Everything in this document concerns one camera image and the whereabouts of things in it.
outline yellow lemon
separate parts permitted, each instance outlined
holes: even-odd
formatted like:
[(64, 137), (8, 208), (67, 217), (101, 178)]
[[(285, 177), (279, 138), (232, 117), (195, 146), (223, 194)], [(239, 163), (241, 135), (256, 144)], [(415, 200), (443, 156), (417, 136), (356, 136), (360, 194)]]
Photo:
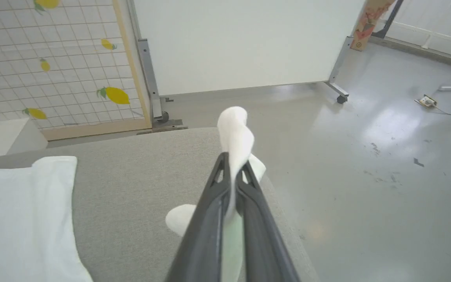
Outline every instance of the yellow lemon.
[(37, 119), (47, 119), (45, 113), (43, 113), (40, 109), (35, 108), (26, 108), (22, 111), (24, 114), (28, 114), (29, 116), (33, 116)]
[(116, 87), (104, 87), (102, 89), (97, 90), (97, 96), (100, 94), (100, 96), (106, 98), (106, 95), (111, 101), (115, 102), (116, 104), (129, 104), (130, 100), (128, 99), (128, 95), (125, 93), (125, 91), (122, 91), (119, 88)]
[(56, 8), (60, 3), (60, 0), (34, 0), (34, 9), (39, 11), (45, 11), (46, 9)]
[(41, 62), (41, 69), (43, 69), (44, 72), (48, 72), (50, 70), (50, 64), (43, 58), (39, 61)]
[(104, 48), (109, 49), (109, 50), (114, 50), (116, 49), (116, 45), (112, 44), (109, 42), (109, 40), (107, 39), (102, 39), (102, 46), (104, 46)]

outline white cloth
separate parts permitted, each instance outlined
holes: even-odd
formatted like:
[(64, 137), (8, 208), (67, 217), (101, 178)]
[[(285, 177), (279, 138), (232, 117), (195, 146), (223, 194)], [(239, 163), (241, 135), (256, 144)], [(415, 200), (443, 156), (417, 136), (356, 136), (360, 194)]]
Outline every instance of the white cloth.
[(0, 169), (0, 282), (91, 282), (72, 225), (76, 157)]
[[(236, 282), (243, 264), (243, 220), (236, 212), (236, 175), (247, 161), (250, 162), (257, 181), (260, 182), (265, 165), (252, 155), (254, 135), (247, 127), (247, 111), (242, 107), (230, 107), (218, 118), (218, 132), (223, 152), (229, 152), (231, 171), (231, 198), (226, 212), (222, 242), (222, 281)], [(173, 208), (166, 215), (168, 228), (183, 236), (189, 225), (195, 205), (185, 204)]]

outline gray table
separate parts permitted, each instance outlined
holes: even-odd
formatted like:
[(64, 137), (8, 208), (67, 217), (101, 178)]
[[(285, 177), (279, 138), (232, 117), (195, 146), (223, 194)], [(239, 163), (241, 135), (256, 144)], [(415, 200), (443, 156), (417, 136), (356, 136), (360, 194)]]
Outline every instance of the gray table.
[[(217, 129), (199, 128), (4, 155), (0, 168), (27, 167), (51, 155), (76, 156), (74, 234), (93, 280), (158, 282), (180, 242), (166, 227), (166, 213), (197, 203), (219, 153)], [(317, 282), (266, 175), (260, 184), (301, 280)]]

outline glossy floor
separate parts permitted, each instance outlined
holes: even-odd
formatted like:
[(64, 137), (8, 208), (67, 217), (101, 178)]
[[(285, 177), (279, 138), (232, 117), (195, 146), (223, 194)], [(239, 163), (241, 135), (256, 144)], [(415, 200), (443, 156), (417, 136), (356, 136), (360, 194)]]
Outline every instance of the glossy floor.
[(163, 109), (190, 128), (214, 127), (233, 105), (249, 112), (254, 153), (322, 282), (447, 282), (451, 116), (413, 100), (433, 96), (451, 113), (451, 92), (435, 93), (450, 75), (370, 45), (346, 58), (344, 105), (319, 83), (177, 95)]

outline caster wheel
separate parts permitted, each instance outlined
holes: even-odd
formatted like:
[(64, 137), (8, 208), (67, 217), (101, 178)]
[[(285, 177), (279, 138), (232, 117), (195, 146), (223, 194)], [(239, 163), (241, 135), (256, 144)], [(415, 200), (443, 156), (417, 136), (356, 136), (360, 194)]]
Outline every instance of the caster wheel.
[(338, 96), (337, 97), (337, 103), (343, 104), (345, 102), (347, 102), (347, 97), (344, 97), (344, 96)]
[(166, 123), (170, 119), (170, 115), (166, 111), (163, 111), (163, 113), (161, 113), (161, 117), (162, 118), (158, 120), (158, 123)]

